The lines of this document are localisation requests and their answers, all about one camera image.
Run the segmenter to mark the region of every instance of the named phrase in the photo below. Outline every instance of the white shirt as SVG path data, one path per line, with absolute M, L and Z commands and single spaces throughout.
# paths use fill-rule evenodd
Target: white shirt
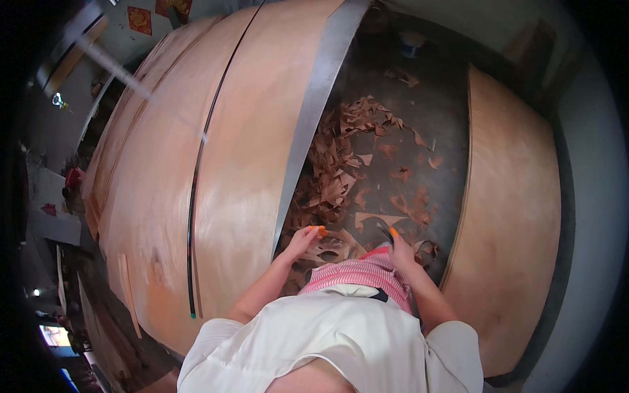
M 482 392 L 478 335 L 451 321 L 424 339 L 420 321 L 368 299 L 362 285 L 333 285 L 267 304 L 246 325 L 206 322 L 184 360 L 179 392 L 259 392 L 315 358 L 360 393 Z

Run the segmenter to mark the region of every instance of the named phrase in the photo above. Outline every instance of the concrete floor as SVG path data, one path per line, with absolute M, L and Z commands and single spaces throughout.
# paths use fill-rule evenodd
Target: concrete floor
M 432 146 L 433 140 L 436 144 L 434 153 L 416 145 L 410 130 L 395 129 L 375 144 L 373 133 L 354 134 L 351 137 L 353 152 L 361 155 L 373 153 L 374 158 L 370 166 L 361 165 L 357 169 L 367 178 L 356 182 L 349 194 L 350 200 L 353 201 L 361 189 L 369 188 L 372 192 L 364 196 L 367 213 L 403 216 L 389 197 L 403 194 L 411 204 L 419 186 L 424 185 L 430 198 L 426 209 L 431 213 L 431 224 L 427 230 L 422 230 L 406 219 L 396 227 L 404 230 L 403 237 L 407 240 L 411 237 L 415 241 L 438 243 L 440 252 L 426 270 L 438 285 L 454 242 L 465 189 L 469 147 L 467 65 L 430 48 L 417 59 L 404 58 L 397 53 L 394 44 L 387 45 L 369 37 L 363 37 L 352 50 L 351 59 L 343 65 L 334 94 L 340 96 L 342 102 L 371 95 L 390 109 L 395 117 L 401 118 L 405 125 L 414 128 L 428 145 Z M 420 80 L 419 85 L 409 88 L 397 79 L 384 77 L 384 71 L 393 65 L 415 75 Z M 378 150 L 377 146 L 381 143 L 398 147 L 398 152 L 393 154 L 393 162 Z M 422 163 L 418 161 L 420 155 L 423 156 Z M 443 162 L 435 170 L 429 166 L 428 157 L 437 156 L 443 157 Z M 390 176 L 402 166 L 413 173 L 405 184 Z M 348 167 L 346 170 L 351 173 L 352 169 Z M 381 243 L 382 237 L 375 224 L 368 221 L 365 222 L 364 232 L 359 233 L 354 225 L 356 211 L 360 208 L 352 203 L 346 219 L 329 227 L 333 230 L 345 228 L 369 250 Z

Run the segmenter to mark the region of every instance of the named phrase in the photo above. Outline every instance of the red decoration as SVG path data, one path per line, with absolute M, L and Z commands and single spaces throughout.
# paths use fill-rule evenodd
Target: red decoration
M 188 23 L 192 0 L 155 0 L 155 13 L 168 18 L 168 7 L 175 7 L 179 14 L 179 21 L 183 24 Z
M 129 28 L 146 35 L 153 35 L 151 26 L 151 11 L 143 8 L 127 6 L 126 13 L 129 16 Z

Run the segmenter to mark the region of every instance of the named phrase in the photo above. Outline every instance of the metal band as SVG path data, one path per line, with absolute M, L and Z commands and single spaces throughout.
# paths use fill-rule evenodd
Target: metal band
M 306 154 L 315 135 L 314 132 L 323 113 L 323 108 L 330 96 L 350 42 L 369 4 L 370 0 L 345 0 L 326 22 L 295 126 L 291 153 L 286 165 L 282 196 L 279 200 L 273 237 L 274 246 L 277 244 L 282 231 L 292 194 L 297 186 L 299 174 L 306 160 Z

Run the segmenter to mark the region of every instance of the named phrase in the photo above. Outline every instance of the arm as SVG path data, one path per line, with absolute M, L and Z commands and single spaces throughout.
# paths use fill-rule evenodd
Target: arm
M 445 300 L 441 291 L 430 279 L 424 268 L 415 262 L 415 253 L 411 246 L 393 230 L 393 247 L 389 247 L 389 256 L 393 265 L 408 278 L 411 290 L 424 322 L 424 335 L 438 325 L 457 321 L 452 306 Z
M 286 282 L 292 264 L 321 239 L 319 227 L 307 226 L 295 232 L 291 244 L 277 256 L 262 277 L 249 288 L 231 307 L 227 318 L 243 324 L 249 323 L 268 303 L 277 299 Z

